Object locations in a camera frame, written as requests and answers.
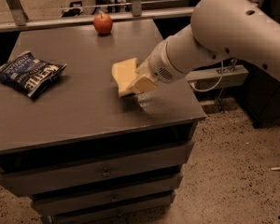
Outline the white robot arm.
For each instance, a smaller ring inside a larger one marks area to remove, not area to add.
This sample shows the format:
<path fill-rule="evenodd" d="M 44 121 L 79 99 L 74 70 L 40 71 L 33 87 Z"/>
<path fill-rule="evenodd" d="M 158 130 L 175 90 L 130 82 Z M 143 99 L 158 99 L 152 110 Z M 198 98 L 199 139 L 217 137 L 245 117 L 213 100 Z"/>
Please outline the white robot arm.
<path fill-rule="evenodd" d="M 229 58 L 254 64 L 280 82 L 280 24 L 248 0 L 201 0 L 190 25 L 154 48 L 128 89 L 153 91 L 194 69 Z"/>

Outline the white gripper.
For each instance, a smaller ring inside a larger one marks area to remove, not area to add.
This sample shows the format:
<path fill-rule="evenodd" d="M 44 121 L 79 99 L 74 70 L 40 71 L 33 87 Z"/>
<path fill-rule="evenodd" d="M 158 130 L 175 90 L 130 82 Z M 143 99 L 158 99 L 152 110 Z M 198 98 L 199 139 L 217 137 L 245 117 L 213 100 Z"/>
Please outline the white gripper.
<path fill-rule="evenodd" d="M 149 75 L 149 71 L 154 78 L 163 83 L 173 83 L 186 76 L 170 62 L 167 45 L 166 40 L 160 42 L 148 58 L 136 67 L 135 74 L 126 76 L 129 94 L 140 94 L 158 88 L 157 82 Z"/>

